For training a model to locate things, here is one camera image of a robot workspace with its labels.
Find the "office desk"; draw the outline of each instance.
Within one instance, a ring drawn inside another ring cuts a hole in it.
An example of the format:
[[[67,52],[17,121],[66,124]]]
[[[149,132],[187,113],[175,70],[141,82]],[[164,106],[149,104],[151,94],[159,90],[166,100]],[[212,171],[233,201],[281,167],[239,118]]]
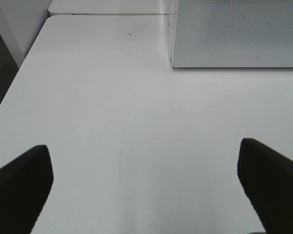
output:
[[[243,234],[240,141],[293,159],[293,70],[180,69],[163,16],[54,16],[0,106],[0,167],[49,147],[34,234]]]
[[[160,15],[167,0],[53,0],[49,13],[54,15]]]

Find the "white desk panel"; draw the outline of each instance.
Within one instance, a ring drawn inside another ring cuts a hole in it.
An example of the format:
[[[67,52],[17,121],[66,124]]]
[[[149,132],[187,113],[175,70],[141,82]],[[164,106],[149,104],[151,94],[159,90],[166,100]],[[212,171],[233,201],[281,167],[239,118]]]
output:
[[[37,144],[54,184],[34,234],[243,234],[240,141],[293,159],[293,69],[179,69],[163,16],[47,20],[0,106],[0,167]]]
[[[53,0],[49,13],[54,15],[163,14],[167,0]]]

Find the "scratch mark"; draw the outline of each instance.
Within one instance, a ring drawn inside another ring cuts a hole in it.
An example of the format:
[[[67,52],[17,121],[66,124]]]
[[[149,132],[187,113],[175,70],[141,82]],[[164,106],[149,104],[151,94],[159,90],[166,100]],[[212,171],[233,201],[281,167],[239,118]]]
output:
[[[120,190],[121,190],[121,182],[122,182],[122,148],[123,148],[123,140],[124,140],[124,136],[125,136],[125,132],[127,129],[127,125],[132,113],[133,107],[130,109],[130,112],[128,114],[124,129],[123,129],[123,133],[122,133],[122,137],[121,137],[121,144],[119,147],[119,181],[118,181],[118,228],[120,230],[121,227],[121,201],[120,201]]]
[[[116,110],[110,111],[110,112],[106,115],[106,117],[109,117],[112,113],[114,113],[114,112],[116,112],[116,111],[121,111],[121,110],[124,110],[124,109],[126,109],[126,107],[123,107],[123,108],[119,108],[119,109],[116,109]]]

